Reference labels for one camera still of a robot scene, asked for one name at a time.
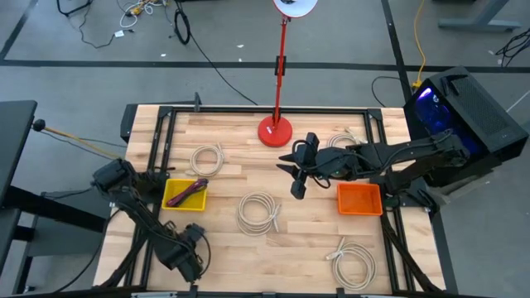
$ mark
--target white lamp shade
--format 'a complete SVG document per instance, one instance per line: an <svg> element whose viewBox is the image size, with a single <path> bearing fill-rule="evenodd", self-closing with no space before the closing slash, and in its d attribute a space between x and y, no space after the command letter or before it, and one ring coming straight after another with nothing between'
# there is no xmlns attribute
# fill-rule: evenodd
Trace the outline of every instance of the white lamp shade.
<svg viewBox="0 0 530 298"><path fill-rule="evenodd" d="M272 2L287 17L304 17L313 10L318 0L295 0L291 4L286 4L282 0L272 0Z"/></svg>

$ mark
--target yellow bin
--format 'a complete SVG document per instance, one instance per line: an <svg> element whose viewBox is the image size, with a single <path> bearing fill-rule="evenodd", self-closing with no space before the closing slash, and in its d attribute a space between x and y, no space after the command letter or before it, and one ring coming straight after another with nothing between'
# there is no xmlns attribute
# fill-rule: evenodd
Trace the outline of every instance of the yellow bin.
<svg viewBox="0 0 530 298"><path fill-rule="evenodd" d="M168 179L166 181L166 189L164 190L164 198L162 199L162 208L164 210L180 210L180 211L204 211L206 207L206 190L203 189L198 193L190 195L184 203L178 207L166 206L167 201L175 198L182 191L186 190L196 180L193 179Z"/></svg>

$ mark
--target coiled cable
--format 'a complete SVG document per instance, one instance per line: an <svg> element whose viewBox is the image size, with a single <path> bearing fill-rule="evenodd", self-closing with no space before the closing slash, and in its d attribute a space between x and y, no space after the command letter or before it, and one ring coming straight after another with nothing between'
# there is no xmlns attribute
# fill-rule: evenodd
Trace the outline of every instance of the coiled cable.
<svg viewBox="0 0 530 298"><path fill-rule="evenodd" d="M349 281L346 278L340 266L340 259L342 259L345 254L353 254L363 260L364 264L366 265L366 275L363 281L354 282ZM372 283L377 274L377 263L375 262L372 253L370 253L370 251L361 244L353 242L345 243L344 237L342 237L342 239L340 240L340 244L337 248L337 251L327 255L325 259L328 261L333 260L333 276L345 289L351 291L363 290L364 288L369 286L370 283Z"/></svg>
<svg viewBox="0 0 530 298"><path fill-rule="evenodd" d="M217 161L215 162L215 166L208 170L208 171L201 171L199 169L199 167L197 166L197 158L199 156L199 154L203 151L212 151L213 153L215 153L215 155L217 156ZM221 168L223 167L223 162L224 162L224 155L223 155L223 151L221 149L221 145L219 143L217 143L217 146L213 146L213 145L208 145L208 146L201 146L199 148L197 148L193 154L191 154L191 157L190 157L190 166L191 166L191 169L195 172L190 172L190 171L186 171L185 173L187 175L199 175L199 176L202 176L202 177L211 177L217 173L219 173L219 171L221 171Z"/></svg>
<svg viewBox="0 0 530 298"><path fill-rule="evenodd" d="M256 202L262 204L268 212L268 217L265 220L255 222L247 219L244 215L244 207L248 202ZM246 194L239 202L239 207L236 212L236 222L241 232L248 236L260 236L268 232L272 226L278 232L277 216L280 212L280 204L276 205L271 195L258 191Z"/></svg>
<svg viewBox="0 0 530 298"><path fill-rule="evenodd" d="M343 141L343 140L350 140L352 141L355 145L359 145L359 144L362 144L362 143L366 143L365 140L361 140L359 139L358 137L356 137L354 135L354 132L349 129L349 128L345 128L344 129L344 132L342 133L339 133L339 134L336 134L334 135L333 137L331 137L329 140L328 140L328 147L335 147L336 143L339 142L339 141Z"/></svg>

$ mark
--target yellow cable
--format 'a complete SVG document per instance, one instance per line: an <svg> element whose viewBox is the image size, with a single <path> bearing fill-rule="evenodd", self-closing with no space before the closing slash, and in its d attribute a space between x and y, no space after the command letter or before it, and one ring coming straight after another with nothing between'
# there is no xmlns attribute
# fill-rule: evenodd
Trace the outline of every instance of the yellow cable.
<svg viewBox="0 0 530 298"><path fill-rule="evenodd" d="M422 71L426 63L426 58L425 54L423 54L422 45L420 44L420 40L417 38L417 20L420 18L420 14L422 14L423 3L425 3L425 0L422 0L422 4L420 4L420 7L417 9L416 17L414 18L414 38L416 39L417 49L420 51L420 54L422 54L423 59L422 67L420 67L420 71L418 71L417 73L416 82L412 84L412 87L414 88L420 88L420 86L422 85Z"/></svg>
<svg viewBox="0 0 530 298"><path fill-rule="evenodd" d="M107 151L105 151L105 150L103 150L103 149L100 149L100 148L98 148L98 147L96 147L96 146L90 144L89 142L84 141L84 140L81 140L80 138L78 138L78 137L76 137L76 136L74 136L74 135L71 135L71 134L69 134L69 133L66 133L66 132L60 132L60 131L58 131L58 130L55 130L55 129L53 129L53 128L49 128L49 127L44 127L44 130L47 131L47 132L51 132L51 133L54 133L54 134L56 134L56 135L62 136L62 137L68 137L68 138L71 138L72 140L75 140L75 141L77 141L77 142L80 142L81 144L86 145L86 146L88 146L88 147L94 149L95 151L97 151L97 152L99 152L99 153L101 153L101 154L104 154L104 155L106 155L106 156L110 156L110 157L112 157L112 158L122 158L121 156L118 156L118 155L116 155L116 154L113 154L113 153L107 152Z"/></svg>

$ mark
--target red lamp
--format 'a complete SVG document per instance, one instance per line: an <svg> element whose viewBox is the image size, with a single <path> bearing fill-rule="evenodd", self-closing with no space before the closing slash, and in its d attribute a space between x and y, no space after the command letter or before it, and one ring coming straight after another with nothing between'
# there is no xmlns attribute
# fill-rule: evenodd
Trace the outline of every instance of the red lamp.
<svg viewBox="0 0 530 298"><path fill-rule="evenodd" d="M272 0L278 11L282 13L282 41L280 43L280 55L276 58L277 76L276 105L272 116L264 118L258 126L258 137L263 144L269 147L281 147L286 145L292 136L292 126L289 120L280 114L280 93L282 91L282 78L285 75L285 36L287 23L291 18L304 17L311 12L318 0Z"/></svg>

